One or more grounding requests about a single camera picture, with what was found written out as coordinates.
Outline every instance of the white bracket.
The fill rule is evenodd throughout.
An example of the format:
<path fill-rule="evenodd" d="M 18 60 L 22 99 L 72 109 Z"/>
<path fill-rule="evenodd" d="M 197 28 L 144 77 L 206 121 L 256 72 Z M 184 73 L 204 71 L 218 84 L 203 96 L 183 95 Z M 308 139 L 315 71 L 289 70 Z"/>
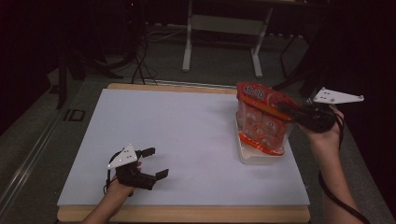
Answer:
<path fill-rule="evenodd" d="M 351 95 L 339 91 L 326 90 L 324 87 L 318 92 L 314 98 L 314 102 L 323 104 L 343 104 L 361 102 L 364 100 L 363 95 Z"/>
<path fill-rule="evenodd" d="M 107 169 L 116 168 L 131 162 L 137 161 L 136 153 L 134 152 L 134 147 L 129 145 L 125 147 L 119 155 L 107 166 Z"/>

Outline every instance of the white stand leg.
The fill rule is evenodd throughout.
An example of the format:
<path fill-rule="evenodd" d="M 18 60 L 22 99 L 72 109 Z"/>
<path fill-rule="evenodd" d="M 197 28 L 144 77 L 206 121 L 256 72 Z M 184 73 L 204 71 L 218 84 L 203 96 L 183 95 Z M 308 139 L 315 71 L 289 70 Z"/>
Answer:
<path fill-rule="evenodd" d="M 183 67 L 181 70 L 183 72 L 190 71 L 190 61 L 191 61 L 191 17 L 192 17 L 192 0 L 189 0 L 189 17 L 187 18 L 187 43 L 184 49 Z"/>
<path fill-rule="evenodd" d="M 260 65 L 259 51 L 260 48 L 262 47 L 262 41 L 264 40 L 265 32 L 267 30 L 272 11 L 273 11 L 272 8 L 268 9 L 265 22 L 262 24 L 262 29 L 260 30 L 259 33 L 256 47 L 254 49 L 251 49 L 251 60 L 253 61 L 254 74 L 256 78 L 262 78 L 262 66 Z"/>

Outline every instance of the plastic container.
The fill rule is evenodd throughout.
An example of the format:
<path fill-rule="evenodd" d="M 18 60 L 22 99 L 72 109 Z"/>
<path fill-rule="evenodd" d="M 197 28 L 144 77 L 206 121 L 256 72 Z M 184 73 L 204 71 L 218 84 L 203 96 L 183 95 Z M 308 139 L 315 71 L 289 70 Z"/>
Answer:
<path fill-rule="evenodd" d="M 298 105 L 283 92 L 271 90 L 259 83 L 236 84 L 238 111 L 236 123 L 240 141 L 259 151 L 282 156 L 292 128 L 292 118 L 276 109 L 276 105 Z"/>

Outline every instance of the black cable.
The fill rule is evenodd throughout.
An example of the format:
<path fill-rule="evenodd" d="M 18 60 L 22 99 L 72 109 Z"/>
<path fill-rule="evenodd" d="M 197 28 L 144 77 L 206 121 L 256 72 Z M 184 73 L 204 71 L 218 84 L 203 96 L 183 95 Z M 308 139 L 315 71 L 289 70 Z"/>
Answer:
<path fill-rule="evenodd" d="M 149 67 L 146 65 L 146 63 L 143 61 L 143 59 L 141 59 L 141 65 L 143 65 L 143 67 L 146 68 L 146 72 L 148 73 L 148 77 L 143 77 L 143 75 L 142 75 L 142 78 L 149 78 L 149 79 L 153 80 L 154 83 L 158 86 L 158 83 L 157 83 L 157 81 L 155 80 L 155 77 L 158 75 L 158 72 L 157 72 L 155 69 L 149 68 Z M 155 75 L 154 75 L 154 76 L 150 73 L 149 69 L 152 70 L 153 72 L 155 72 Z"/>
<path fill-rule="evenodd" d="M 109 161 L 108 163 L 111 163 L 111 162 L 114 160 L 114 158 L 116 158 L 121 152 L 122 152 L 122 150 L 119 151 L 119 152 L 116 152 L 116 154 L 114 154 L 114 155 L 111 157 L 111 159 L 110 159 L 110 161 Z M 107 170 L 107 180 L 106 180 L 106 184 L 103 186 L 103 193 L 104 193 L 104 194 L 106 194 L 106 191 L 107 191 L 107 189 L 108 189 L 108 186 L 110 186 L 110 184 L 111 184 L 114 180 L 116 180 L 117 178 L 114 178 L 113 180 L 110 180 L 110 179 L 111 179 L 110 170 Z"/>
<path fill-rule="evenodd" d="M 344 139 L 344 120 L 343 118 L 341 118 L 341 116 L 339 116 L 338 114 L 336 115 L 338 117 L 338 119 L 336 120 L 338 128 L 340 130 L 340 141 L 339 141 L 339 149 L 341 149 L 341 144 L 343 142 Z M 350 207 L 349 205 L 347 205 L 346 203 L 343 203 L 341 200 L 339 200 L 337 197 L 335 197 L 334 194 L 332 194 L 332 192 L 329 190 L 329 188 L 327 187 L 326 183 L 323 180 L 323 176 L 321 174 L 321 172 L 319 172 L 318 174 L 318 180 L 319 180 L 319 184 L 323 189 L 323 192 L 333 201 L 335 202 L 337 205 L 339 205 L 340 207 L 342 207 L 343 209 L 345 209 L 350 215 L 356 217 L 358 220 L 360 220 L 362 223 L 364 224 L 370 224 L 370 221 L 364 216 L 362 215 L 360 212 L 358 212 L 357 210 L 355 210 L 354 208 Z"/>
<path fill-rule="evenodd" d="M 138 59 L 137 53 L 136 53 L 136 57 L 135 58 L 136 58 L 137 67 L 134 70 L 134 74 L 132 75 L 131 84 L 134 84 L 134 77 L 136 76 L 136 73 L 139 72 L 140 73 L 140 77 L 142 78 L 142 81 L 143 81 L 143 85 L 146 85 L 145 79 L 143 78 L 143 74 L 142 74 L 141 64 L 142 64 L 143 60 L 146 58 L 147 50 L 141 43 L 139 45 L 143 47 L 144 54 L 143 54 L 143 57 L 142 57 L 141 61 L 139 62 L 139 59 Z"/>

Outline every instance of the plastic bag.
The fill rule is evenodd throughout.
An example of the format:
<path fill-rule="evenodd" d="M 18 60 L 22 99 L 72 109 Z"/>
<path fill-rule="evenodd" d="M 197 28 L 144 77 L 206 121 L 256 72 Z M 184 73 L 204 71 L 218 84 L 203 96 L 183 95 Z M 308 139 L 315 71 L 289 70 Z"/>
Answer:
<path fill-rule="evenodd" d="M 285 93 L 274 91 L 259 83 L 236 84 L 238 111 L 236 121 L 241 141 L 259 151 L 281 156 L 292 127 L 291 117 L 276 109 L 279 103 L 298 105 Z"/>

